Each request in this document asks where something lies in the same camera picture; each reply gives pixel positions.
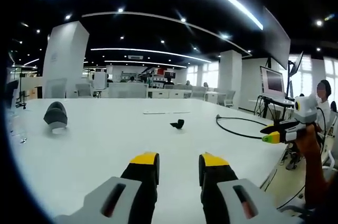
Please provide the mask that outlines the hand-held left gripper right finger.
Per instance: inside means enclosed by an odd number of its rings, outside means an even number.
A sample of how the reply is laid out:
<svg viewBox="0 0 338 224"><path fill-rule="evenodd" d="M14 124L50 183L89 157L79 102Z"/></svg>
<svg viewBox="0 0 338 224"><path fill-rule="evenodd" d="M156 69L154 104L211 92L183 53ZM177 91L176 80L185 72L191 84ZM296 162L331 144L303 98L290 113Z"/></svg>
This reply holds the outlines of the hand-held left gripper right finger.
<svg viewBox="0 0 338 224"><path fill-rule="evenodd" d="M277 210L263 190L239 179L221 157L199 156L199 183L207 223L303 223Z"/></svg>

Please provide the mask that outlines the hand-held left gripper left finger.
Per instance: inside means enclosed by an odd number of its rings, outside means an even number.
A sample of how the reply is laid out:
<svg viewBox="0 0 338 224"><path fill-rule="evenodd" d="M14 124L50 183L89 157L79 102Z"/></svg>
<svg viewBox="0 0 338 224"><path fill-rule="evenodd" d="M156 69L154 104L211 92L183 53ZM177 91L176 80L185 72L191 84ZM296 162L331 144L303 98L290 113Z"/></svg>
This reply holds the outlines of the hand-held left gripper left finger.
<svg viewBox="0 0 338 224"><path fill-rule="evenodd" d="M120 177L111 177L84 197L83 206L54 223L151 223L159 185L159 154L134 157Z"/></svg>

